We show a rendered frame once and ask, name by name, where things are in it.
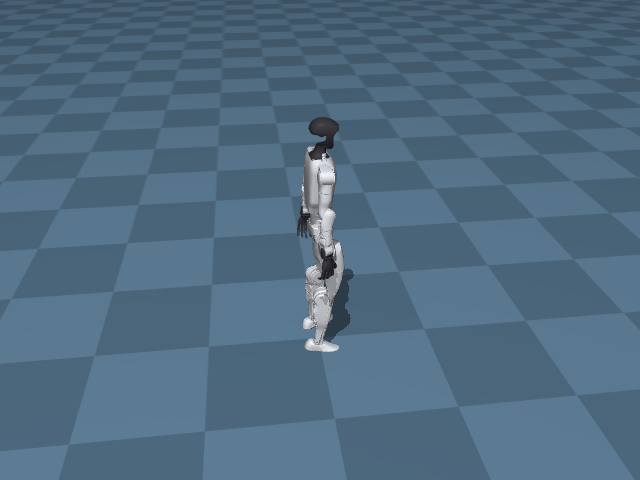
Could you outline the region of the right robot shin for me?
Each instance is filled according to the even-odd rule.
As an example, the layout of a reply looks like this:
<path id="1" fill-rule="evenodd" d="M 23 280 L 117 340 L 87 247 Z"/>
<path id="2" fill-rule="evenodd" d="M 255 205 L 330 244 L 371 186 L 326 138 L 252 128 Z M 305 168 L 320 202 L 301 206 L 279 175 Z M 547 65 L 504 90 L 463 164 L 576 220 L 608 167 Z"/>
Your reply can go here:
<path id="1" fill-rule="evenodd" d="M 315 344 L 323 344 L 323 336 L 325 335 L 330 320 L 333 301 L 334 298 L 330 302 L 328 295 L 324 293 L 320 293 L 315 297 L 313 318 L 313 323 L 315 324 Z M 319 341 L 321 342 L 319 343 Z"/>

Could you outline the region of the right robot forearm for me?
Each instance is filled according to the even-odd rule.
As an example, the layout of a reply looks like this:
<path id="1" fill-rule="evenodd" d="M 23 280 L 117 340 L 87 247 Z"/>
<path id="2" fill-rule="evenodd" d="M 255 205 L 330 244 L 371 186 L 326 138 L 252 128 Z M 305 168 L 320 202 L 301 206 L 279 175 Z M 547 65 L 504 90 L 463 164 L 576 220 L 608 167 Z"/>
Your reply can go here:
<path id="1" fill-rule="evenodd" d="M 323 248 L 325 250 L 325 256 L 329 256 L 333 253 L 332 248 L 332 229 L 333 223 L 335 219 L 335 213 L 333 211 L 326 211 L 323 215 L 322 222 L 319 224 L 320 230 L 320 250 Z M 321 251 L 320 251 L 321 252 Z"/>

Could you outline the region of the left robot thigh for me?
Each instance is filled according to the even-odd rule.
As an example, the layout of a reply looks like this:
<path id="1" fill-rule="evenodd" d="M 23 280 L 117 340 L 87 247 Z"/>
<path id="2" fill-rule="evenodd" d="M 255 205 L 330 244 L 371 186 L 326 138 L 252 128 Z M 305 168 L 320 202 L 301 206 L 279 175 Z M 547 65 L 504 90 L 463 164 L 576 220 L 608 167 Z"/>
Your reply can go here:
<path id="1" fill-rule="evenodd" d="M 308 227 L 308 220 L 307 220 Z M 309 231 L 309 228 L 308 228 Z M 310 233 L 310 232 L 309 232 Z M 306 279 L 310 283 L 319 284 L 322 280 L 319 280 L 318 277 L 321 277 L 322 274 L 322 263 L 323 259 L 320 257 L 318 244 L 312 239 L 312 247 L 313 247 L 313 255 L 315 258 L 315 265 L 308 269 L 306 273 Z"/>

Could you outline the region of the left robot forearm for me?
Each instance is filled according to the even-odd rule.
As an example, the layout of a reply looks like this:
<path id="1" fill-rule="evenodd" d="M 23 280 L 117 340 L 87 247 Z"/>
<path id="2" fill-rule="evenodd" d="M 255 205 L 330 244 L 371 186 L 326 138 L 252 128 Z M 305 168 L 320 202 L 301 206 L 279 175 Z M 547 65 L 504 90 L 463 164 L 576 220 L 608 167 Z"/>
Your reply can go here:
<path id="1" fill-rule="evenodd" d="M 301 200 L 301 202 L 302 202 L 302 207 L 303 207 L 303 212 L 302 212 L 302 213 L 303 213 L 303 214 L 310 214 L 310 213 L 308 212 L 308 210 L 307 210 L 306 205 L 305 205 L 305 199 L 304 199 L 304 185 L 303 185 L 303 183 L 302 183 L 301 193 L 302 193 L 302 200 Z"/>

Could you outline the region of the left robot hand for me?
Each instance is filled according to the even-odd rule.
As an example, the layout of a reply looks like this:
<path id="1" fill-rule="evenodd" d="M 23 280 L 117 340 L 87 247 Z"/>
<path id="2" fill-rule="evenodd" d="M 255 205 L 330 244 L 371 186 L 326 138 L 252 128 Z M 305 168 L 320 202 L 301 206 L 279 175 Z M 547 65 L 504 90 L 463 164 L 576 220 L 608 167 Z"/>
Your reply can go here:
<path id="1" fill-rule="evenodd" d="M 297 227 L 297 235 L 299 236 L 299 231 L 300 231 L 300 225 L 301 225 L 301 237 L 303 238 L 303 227 L 305 226 L 305 237 L 307 238 L 307 220 L 310 217 L 310 214 L 303 214 L 303 207 L 301 206 L 301 211 L 300 211 L 300 215 L 301 217 L 298 220 L 298 227 Z M 310 233 L 309 236 L 311 237 Z"/>

